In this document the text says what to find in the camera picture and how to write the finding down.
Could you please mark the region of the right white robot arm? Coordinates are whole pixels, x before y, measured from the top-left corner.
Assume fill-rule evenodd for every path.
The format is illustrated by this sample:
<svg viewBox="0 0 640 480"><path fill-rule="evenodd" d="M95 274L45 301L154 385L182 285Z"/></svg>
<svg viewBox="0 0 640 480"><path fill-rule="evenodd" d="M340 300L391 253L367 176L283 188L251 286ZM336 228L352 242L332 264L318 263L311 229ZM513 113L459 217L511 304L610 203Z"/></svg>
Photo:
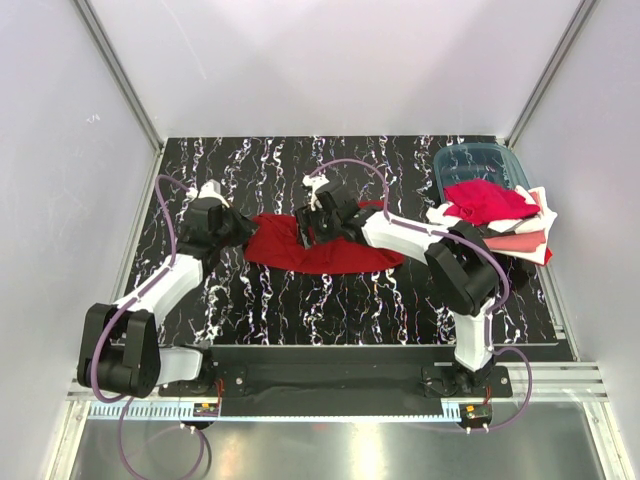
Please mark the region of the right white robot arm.
<svg viewBox="0 0 640 480"><path fill-rule="evenodd" d="M508 281L477 229L459 221L452 227L412 221L385 206L362 206L345 185L320 175L306 176L308 203L295 211L298 243L309 249L342 238L399 253L426 265L456 332L454 384L476 396L490 383L492 309Z"/></svg>

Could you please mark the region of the red t-shirt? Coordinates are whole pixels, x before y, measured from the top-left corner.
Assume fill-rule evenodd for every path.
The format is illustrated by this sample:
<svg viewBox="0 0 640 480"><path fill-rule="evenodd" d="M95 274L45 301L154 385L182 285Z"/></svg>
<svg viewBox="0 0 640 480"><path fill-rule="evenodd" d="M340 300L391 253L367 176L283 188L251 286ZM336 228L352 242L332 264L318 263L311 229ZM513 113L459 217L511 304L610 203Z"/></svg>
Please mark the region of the red t-shirt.
<svg viewBox="0 0 640 480"><path fill-rule="evenodd" d="M360 274L402 265L397 252L346 241L344 238L305 249L297 240L293 215L262 213L252 221L258 230L244 247L244 259L270 268L309 275Z"/></svg>

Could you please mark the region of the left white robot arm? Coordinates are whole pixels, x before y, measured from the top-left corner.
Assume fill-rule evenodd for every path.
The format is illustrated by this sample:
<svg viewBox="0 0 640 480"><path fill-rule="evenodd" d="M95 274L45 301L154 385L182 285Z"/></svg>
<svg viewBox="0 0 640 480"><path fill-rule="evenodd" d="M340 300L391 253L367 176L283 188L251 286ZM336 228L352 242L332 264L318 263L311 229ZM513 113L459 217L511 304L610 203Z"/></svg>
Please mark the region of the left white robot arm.
<svg viewBox="0 0 640 480"><path fill-rule="evenodd" d="M96 303L85 315L77 381L104 403L145 398L175 382L196 396L215 386L203 351L162 347L158 330L181 300L200 286L227 247L246 244L258 225L216 197L194 200L171 254L138 288L113 304Z"/></svg>

